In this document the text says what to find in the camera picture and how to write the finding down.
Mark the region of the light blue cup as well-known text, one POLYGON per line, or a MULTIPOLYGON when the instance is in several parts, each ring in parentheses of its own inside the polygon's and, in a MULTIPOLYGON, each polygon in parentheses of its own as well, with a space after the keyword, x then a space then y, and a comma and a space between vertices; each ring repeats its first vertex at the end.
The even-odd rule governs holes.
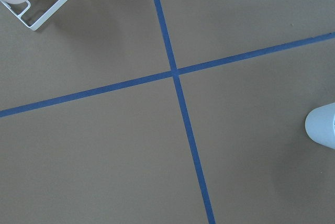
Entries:
POLYGON ((334 149, 334 103, 313 109, 306 117, 305 129, 312 141, 334 149))

